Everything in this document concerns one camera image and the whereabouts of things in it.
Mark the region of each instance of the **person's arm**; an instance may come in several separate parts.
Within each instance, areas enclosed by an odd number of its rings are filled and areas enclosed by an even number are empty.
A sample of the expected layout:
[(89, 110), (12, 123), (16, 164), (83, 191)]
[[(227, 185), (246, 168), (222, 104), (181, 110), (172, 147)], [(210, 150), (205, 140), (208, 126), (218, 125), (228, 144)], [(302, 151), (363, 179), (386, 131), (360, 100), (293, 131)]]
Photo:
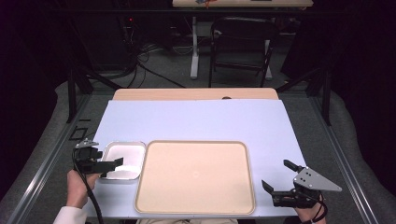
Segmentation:
[[(99, 175), (87, 175), (87, 183), (91, 189)], [(84, 224), (87, 213), (82, 207), (87, 203), (87, 188), (81, 177), (74, 170), (67, 173), (67, 202), (55, 218), (54, 224)]]

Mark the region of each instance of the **robotic arm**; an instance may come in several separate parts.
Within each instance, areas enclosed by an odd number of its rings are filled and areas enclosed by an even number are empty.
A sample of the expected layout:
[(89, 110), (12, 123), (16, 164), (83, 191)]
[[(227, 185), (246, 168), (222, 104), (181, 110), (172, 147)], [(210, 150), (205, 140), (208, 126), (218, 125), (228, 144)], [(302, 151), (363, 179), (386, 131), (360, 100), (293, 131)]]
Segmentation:
[(320, 203), (324, 207), (323, 215), (318, 218), (315, 217), (312, 221), (317, 222), (323, 219), (327, 214), (327, 207), (320, 199), (321, 191), (341, 191), (342, 189), (309, 167), (297, 166), (288, 160), (283, 160), (283, 164), (298, 173), (293, 178), (294, 189), (274, 191), (273, 187), (262, 180), (262, 187), (271, 194), (274, 206), (312, 208), (316, 203)]
[(117, 166), (123, 164), (123, 158), (114, 161), (97, 161), (103, 156), (103, 152), (94, 147), (97, 145), (99, 144), (88, 139), (76, 145), (73, 151), (75, 170), (84, 175), (102, 174), (102, 177), (104, 177), (106, 173), (114, 171)]

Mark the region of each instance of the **white tabletop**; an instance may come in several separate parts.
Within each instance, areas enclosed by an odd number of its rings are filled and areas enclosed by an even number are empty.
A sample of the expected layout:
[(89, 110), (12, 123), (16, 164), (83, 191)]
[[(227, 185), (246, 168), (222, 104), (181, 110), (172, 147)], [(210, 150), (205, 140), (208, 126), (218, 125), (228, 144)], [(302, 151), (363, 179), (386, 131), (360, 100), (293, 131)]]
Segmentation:
[[(291, 208), (273, 207), (271, 196), (262, 188), (262, 179), (275, 190), (293, 188), (292, 179), (297, 174), (285, 167), (283, 160), (305, 166), (280, 100), (110, 101), (93, 140), (100, 144), (99, 150), (113, 141), (241, 141), (248, 148), (256, 200), (256, 208), (248, 217), (295, 215)], [(103, 217), (224, 217), (138, 213), (134, 208), (138, 181), (97, 181), (93, 192)], [(91, 202), (84, 209), (90, 217), (96, 216)]]
[[(209, 3), (209, 7), (312, 7), (312, 0), (217, 0)], [(174, 7), (205, 7), (195, 0), (173, 0)]]

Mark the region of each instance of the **white sleeve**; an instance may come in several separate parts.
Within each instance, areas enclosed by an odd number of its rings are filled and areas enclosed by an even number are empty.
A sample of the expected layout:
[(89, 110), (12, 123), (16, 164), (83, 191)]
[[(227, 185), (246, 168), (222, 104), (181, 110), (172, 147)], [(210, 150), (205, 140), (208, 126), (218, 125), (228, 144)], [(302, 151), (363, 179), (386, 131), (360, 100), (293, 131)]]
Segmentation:
[(87, 213), (76, 207), (64, 206), (55, 218), (54, 224), (85, 224)]

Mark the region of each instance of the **human hand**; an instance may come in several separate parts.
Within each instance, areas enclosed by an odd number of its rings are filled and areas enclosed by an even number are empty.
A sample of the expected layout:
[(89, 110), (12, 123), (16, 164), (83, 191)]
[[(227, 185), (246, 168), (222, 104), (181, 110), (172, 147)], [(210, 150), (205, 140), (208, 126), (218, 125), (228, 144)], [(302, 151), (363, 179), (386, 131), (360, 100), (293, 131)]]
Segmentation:
[[(91, 189), (99, 174), (87, 175), (87, 183)], [(78, 172), (71, 170), (67, 173), (67, 202), (66, 206), (82, 208), (88, 201), (87, 188)]]
[[(324, 212), (324, 208), (320, 205), (320, 203), (316, 203), (312, 208), (294, 208), (294, 210), (302, 222), (312, 220), (315, 217), (320, 217)], [(316, 223), (326, 224), (326, 218), (324, 217)]]

